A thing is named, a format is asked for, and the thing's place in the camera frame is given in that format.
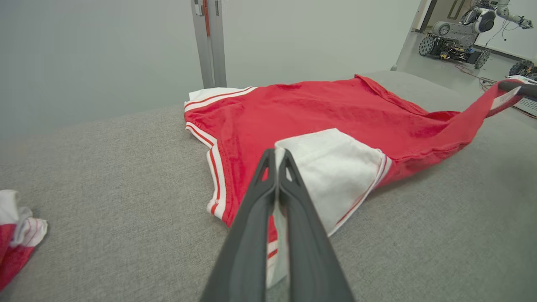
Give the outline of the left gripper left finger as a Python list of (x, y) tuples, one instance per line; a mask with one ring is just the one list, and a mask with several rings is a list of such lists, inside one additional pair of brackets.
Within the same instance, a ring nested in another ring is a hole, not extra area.
[(200, 300), (263, 302), (266, 299), (267, 235), (276, 200), (276, 153), (266, 149), (240, 203)]

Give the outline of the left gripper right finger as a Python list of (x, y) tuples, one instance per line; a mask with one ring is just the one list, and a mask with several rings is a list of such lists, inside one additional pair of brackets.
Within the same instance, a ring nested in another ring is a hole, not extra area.
[(292, 302), (353, 302), (349, 287), (305, 182), (289, 150), (279, 166), (279, 200), (287, 214)]

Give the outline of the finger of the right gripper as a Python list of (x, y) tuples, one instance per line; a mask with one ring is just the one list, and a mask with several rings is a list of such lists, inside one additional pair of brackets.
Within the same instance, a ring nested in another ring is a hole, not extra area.
[(499, 90), (510, 92), (515, 90), (516, 95), (529, 98), (537, 98), (537, 85), (521, 81), (500, 81)]

